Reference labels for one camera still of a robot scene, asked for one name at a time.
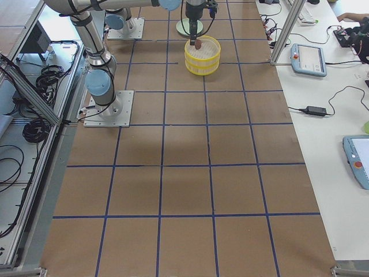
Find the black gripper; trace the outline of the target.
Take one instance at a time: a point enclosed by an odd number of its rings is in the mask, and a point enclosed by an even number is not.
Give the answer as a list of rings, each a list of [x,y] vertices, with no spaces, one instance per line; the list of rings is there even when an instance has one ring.
[[[190,45],[195,46],[198,33],[197,20],[203,16],[205,0],[186,0],[185,15],[189,19]]]

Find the person hand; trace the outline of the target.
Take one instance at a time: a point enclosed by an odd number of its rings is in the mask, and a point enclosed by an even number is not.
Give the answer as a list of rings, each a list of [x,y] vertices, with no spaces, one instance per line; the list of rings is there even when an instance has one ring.
[[[339,16],[337,16],[338,21],[352,21],[351,19],[351,13],[343,13]]]

